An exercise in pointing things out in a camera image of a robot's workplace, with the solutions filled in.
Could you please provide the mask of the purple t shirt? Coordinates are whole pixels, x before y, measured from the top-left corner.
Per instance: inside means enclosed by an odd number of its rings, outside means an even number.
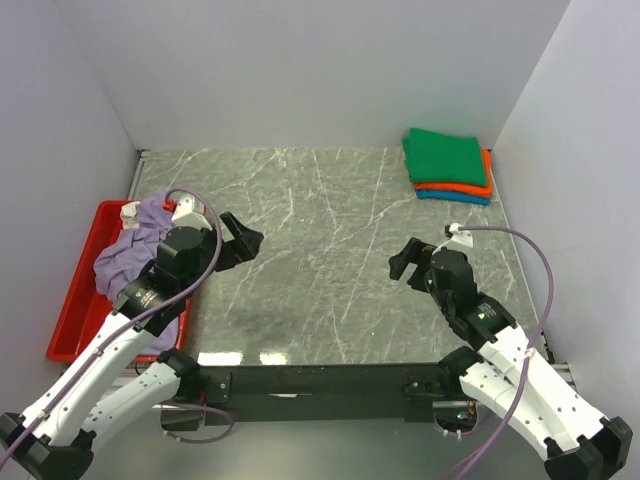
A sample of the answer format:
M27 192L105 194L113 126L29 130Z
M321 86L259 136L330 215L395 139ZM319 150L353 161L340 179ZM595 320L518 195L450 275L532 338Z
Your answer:
M160 190L140 201L137 229L120 230L117 240L94 262L96 290L113 304L124 288L136 280L143 267L156 258L157 247L175 227L172 214L163 208Z

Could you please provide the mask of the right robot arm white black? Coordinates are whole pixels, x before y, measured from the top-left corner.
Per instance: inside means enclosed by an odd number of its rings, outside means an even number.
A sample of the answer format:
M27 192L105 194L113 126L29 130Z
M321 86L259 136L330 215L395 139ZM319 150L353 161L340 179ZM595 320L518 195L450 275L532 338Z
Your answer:
M581 397L530 345L515 317L481 292L465 253L410 239L389 259L389 276L429 294L464 346L443 358L444 395L479 401L515 430L551 479L610 479L627 462L633 432Z

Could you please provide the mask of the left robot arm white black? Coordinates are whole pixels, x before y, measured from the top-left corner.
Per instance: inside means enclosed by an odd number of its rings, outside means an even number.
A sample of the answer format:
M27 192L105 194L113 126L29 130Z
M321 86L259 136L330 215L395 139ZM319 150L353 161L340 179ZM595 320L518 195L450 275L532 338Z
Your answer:
M4 458L35 479L79 479L98 449L152 406L188 401L190 409L197 409L203 389L200 366L177 348L160 353L116 392L107 390L179 317L213 272L253 260L263 239L229 212L200 229L170 230L56 383L23 412L2 414Z

